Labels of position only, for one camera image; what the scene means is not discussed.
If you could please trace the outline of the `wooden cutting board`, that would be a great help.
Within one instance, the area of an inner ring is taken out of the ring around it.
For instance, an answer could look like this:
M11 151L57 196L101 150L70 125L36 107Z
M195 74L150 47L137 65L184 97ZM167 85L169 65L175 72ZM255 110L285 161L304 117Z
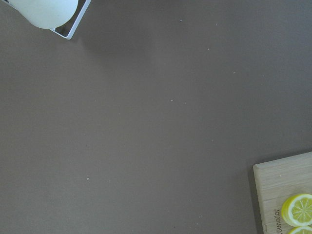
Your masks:
M311 152L253 166L263 233L287 234L292 226L281 216L284 201L312 193Z

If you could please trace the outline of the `lemon slice upper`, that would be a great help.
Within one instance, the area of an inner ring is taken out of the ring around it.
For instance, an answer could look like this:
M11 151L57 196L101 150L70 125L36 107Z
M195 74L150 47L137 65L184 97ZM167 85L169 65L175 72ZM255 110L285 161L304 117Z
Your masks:
M312 224L312 195L298 194L287 198L282 204L281 216L292 227Z

